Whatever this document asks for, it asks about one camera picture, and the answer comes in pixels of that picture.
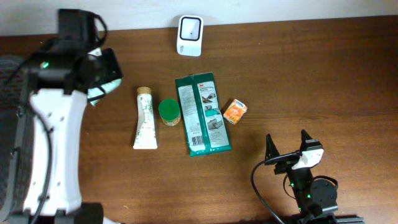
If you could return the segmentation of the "green wipes packet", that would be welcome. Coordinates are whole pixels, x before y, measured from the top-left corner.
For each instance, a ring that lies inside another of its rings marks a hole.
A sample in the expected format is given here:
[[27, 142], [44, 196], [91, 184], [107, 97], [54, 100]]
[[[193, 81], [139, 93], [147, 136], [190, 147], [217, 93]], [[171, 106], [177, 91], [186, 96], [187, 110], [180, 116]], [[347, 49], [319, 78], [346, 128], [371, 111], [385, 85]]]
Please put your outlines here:
[[175, 84], [190, 155], [232, 150], [213, 73], [178, 78]]

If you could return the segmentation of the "grey plastic mesh basket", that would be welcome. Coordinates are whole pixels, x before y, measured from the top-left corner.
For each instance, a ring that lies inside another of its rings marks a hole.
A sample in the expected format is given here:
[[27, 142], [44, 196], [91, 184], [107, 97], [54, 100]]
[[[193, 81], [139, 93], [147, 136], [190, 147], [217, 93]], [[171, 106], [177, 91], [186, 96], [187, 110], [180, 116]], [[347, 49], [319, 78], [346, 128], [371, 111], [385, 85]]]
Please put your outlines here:
[[1, 221], [22, 213], [32, 172], [32, 117], [24, 59], [1, 56]]

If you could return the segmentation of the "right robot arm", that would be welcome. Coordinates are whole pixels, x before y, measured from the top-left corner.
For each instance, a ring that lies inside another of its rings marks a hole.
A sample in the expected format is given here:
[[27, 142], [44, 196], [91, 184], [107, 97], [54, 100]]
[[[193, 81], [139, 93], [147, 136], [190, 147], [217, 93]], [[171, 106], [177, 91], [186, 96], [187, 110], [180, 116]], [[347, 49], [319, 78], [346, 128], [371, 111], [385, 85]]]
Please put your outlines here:
[[320, 163], [324, 149], [321, 142], [301, 130], [298, 150], [280, 154], [271, 135], [266, 136], [265, 165], [274, 165], [274, 174], [284, 174], [290, 182], [299, 213], [289, 223], [364, 223], [362, 217], [337, 217], [338, 181], [325, 175], [314, 176], [311, 168]]

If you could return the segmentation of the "white cream tube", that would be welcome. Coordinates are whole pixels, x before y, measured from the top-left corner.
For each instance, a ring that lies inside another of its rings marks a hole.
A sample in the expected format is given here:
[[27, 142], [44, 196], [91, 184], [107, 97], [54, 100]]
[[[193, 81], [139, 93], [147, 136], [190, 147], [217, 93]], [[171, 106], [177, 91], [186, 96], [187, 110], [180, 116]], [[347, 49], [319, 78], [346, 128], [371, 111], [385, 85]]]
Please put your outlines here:
[[137, 89], [137, 130], [133, 149], [157, 149], [152, 92], [149, 87]]

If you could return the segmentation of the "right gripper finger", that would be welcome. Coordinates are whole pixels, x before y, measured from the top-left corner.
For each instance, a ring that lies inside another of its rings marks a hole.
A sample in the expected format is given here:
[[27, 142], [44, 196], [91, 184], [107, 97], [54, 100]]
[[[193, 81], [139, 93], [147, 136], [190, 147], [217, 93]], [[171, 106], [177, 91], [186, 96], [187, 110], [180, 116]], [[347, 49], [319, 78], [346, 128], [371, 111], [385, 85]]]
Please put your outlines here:
[[275, 158], [279, 157], [280, 154], [272, 140], [270, 134], [266, 135], [266, 154], [265, 154], [265, 165], [275, 164]]
[[307, 151], [308, 148], [313, 147], [313, 139], [312, 137], [306, 132], [306, 130], [301, 130], [301, 145], [300, 151]]

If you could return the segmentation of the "white barcode scanner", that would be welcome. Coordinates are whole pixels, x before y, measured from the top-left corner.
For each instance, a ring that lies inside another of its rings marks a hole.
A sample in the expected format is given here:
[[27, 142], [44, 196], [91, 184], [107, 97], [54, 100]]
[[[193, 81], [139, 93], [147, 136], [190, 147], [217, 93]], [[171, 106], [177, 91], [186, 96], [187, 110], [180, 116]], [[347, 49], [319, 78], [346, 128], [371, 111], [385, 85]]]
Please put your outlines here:
[[184, 15], [179, 19], [177, 32], [177, 53], [183, 56], [199, 57], [203, 39], [203, 19], [200, 16]]

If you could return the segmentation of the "light teal tissue pack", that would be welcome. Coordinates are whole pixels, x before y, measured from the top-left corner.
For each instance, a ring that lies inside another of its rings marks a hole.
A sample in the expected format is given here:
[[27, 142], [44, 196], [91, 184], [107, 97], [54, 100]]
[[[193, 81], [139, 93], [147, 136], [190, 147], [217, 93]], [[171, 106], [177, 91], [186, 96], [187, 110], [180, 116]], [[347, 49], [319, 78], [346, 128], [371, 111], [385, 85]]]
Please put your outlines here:
[[99, 87], [91, 88], [88, 90], [88, 102], [93, 106], [102, 98], [107, 96], [109, 93], [117, 89], [120, 86], [122, 79], [118, 78], [111, 82], [102, 84]]

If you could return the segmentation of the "green lid small jar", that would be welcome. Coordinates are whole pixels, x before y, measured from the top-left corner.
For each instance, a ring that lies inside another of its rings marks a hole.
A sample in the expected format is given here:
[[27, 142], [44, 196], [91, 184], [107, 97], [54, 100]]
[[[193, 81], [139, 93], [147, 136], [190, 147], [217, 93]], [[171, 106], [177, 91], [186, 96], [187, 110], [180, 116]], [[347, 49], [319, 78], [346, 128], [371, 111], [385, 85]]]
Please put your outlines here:
[[179, 104], [177, 101], [171, 98], [167, 98], [160, 102], [159, 114], [163, 123], [167, 126], [175, 126], [181, 120]]

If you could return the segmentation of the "small orange tissue pack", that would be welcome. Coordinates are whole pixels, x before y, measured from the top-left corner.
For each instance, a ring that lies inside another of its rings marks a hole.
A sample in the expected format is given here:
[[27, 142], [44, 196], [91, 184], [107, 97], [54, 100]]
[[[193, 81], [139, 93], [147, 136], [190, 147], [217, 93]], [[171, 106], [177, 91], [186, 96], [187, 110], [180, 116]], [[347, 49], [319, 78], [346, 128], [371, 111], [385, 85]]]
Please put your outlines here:
[[248, 107], [243, 102], [234, 99], [224, 112], [223, 117], [231, 124], [237, 124], [247, 110]]

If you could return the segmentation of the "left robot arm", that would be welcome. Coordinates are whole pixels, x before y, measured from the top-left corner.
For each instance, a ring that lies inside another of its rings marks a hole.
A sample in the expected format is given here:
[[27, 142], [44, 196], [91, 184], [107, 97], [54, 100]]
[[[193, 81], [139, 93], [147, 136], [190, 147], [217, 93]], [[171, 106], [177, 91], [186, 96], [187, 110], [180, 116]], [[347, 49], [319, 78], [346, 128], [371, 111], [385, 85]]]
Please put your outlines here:
[[94, 12], [60, 9], [57, 36], [1, 86], [3, 223], [109, 223], [102, 204], [82, 201], [78, 179], [89, 92], [122, 78], [100, 22]]

